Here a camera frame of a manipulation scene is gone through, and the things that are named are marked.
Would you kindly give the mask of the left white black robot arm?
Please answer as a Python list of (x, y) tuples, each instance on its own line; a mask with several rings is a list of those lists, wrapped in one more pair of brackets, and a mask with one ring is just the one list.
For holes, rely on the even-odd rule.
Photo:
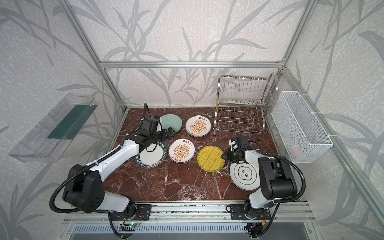
[(57, 213), (117, 212), (127, 218), (133, 216), (136, 205), (129, 197), (106, 192), (106, 178), (128, 159), (145, 151), (151, 145), (172, 140), (175, 130), (163, 128), (158, 117), (142, 120), (136, 132), (127, 135), (122, 143), (101, 158), (86, 165), (73, 166), (68, 178), (50, 199), (50, 208)]

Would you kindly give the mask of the yellow grid plate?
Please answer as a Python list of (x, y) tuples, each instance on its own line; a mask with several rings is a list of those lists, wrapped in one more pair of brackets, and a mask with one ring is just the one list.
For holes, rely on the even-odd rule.
[(226, 161), (221, 158), (223, 154), (224, 152), (216, 146), (204, 147), (198, 152), (198, 165), (206, 172), (218, 172), (226, 164)]

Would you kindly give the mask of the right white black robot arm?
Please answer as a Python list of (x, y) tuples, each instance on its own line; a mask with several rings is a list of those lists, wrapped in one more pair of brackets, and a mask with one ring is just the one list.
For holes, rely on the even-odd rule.
[(292, 202), (299, 193), (288, 160), (252, 149), (246, 137), (229, 140), (229, 148), (221, 158), (230, 164), (234, 185), (251, 192), (245, 200), (251, 210), (269, 208), (282, 200)]

